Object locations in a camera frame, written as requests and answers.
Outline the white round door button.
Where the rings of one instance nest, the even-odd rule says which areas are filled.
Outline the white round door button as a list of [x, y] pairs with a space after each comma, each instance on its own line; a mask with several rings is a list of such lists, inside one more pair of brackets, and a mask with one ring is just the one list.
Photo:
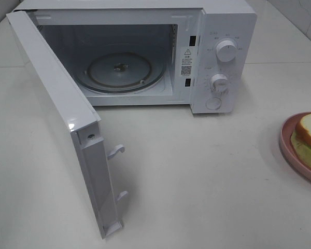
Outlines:
[[206, 101], [206, 108], [209, 110], [217, 110], [221, 107], [220, 98], [210, 98]]

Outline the white microwave door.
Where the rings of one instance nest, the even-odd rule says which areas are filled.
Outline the white microwave door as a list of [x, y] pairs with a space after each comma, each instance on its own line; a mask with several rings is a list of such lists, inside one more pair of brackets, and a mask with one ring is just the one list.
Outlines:
[[102, 238], [122, 228], [118, 211], [123, 191], [114, 194], [109, 160], [123, 145], [106, 150], [100, 116], [71, 78], [25, 11], [7, 15], [46, 124], [68, 168], [84, 181]]

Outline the white timer knob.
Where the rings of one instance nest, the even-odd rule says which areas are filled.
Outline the white timer knob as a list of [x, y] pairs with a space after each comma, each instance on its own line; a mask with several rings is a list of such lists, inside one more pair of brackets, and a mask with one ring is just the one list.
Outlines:
[[229, 79], [224, 74], [215, 74], [210, 79], [211, 90], [214, 92], [224, 92], [228, 88]]

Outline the pink round plate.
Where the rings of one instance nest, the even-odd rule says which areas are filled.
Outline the pink round plate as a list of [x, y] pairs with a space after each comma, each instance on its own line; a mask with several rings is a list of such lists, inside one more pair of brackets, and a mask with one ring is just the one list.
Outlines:
[[301, 176], [305, 177], [311, 182], [311, 168], [305, 165], [295, 153], [295, 150], [291, 144], [291, 135], [295, 130], [296, 124], [304, 116], [311, 114], [311, 112], [303, 112], [290, 116], [287, 118], [281, 126], [279, 132], [279, 148], [289, 165], [296, 170]]

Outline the lettuce bread sandwich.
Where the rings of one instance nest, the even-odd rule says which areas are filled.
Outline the lettuce bread sandwich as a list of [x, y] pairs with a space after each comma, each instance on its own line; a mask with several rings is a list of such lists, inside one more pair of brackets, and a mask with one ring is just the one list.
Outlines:
[[291, 135], [291, 144], [296, 156], [311, 168], [311, 113], [296, 124]]

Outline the glass microwave turntable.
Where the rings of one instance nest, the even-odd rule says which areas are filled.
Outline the glass microwave turntable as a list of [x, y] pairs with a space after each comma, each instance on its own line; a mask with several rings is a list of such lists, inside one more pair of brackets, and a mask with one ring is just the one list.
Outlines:
[[156, 56], [115, 52], [84, 66], [78, 79], [85, 87], [97, 92], [129, 93], [155, 84], [165, 70], [165, 62]]

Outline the white warning label sticker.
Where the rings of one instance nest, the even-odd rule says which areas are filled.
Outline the white warning label sticker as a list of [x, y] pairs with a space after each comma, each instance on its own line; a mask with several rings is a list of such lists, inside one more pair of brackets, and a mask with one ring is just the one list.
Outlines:
[[188, 77], [192, 75], [195, 59], [195, 47], [182, 47], [180, 53], [180, 76]]

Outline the white microwave oven body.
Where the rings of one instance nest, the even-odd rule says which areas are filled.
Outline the white microwave oven body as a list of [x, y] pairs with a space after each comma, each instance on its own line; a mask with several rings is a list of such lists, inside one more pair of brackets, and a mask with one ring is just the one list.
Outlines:
[[[188, 105], [194, 114], [232, 111], [257, 20], [246, 1], [22, 1], [16, 11], [29, 15], [91, 105]], [[215, 46], [227, 38], [236, 42], [237, 53], [221, 62]], [[191, 76], [182, 77], [180, 53], [188, 46], [195, 47], [194, 66]], [[165, 62], [165, 73], [129, 93], [102, 93], [81, 84], [84, 66], [115, 52], [156, 56]], [[226, 91], [211, 90], [215, 74], [228, 77]], [[210, 98], [220, 98], [221, 107], [207, 109]]]

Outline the white upper control knob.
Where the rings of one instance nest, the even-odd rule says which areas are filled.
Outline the white upper control knob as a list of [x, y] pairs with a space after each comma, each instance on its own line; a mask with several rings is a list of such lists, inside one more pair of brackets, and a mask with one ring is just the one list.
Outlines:
[[233, 39], [222, 39], [216, 44], [215, 49], [219, 61], [230, 62], [236, 57], [237, 44]]

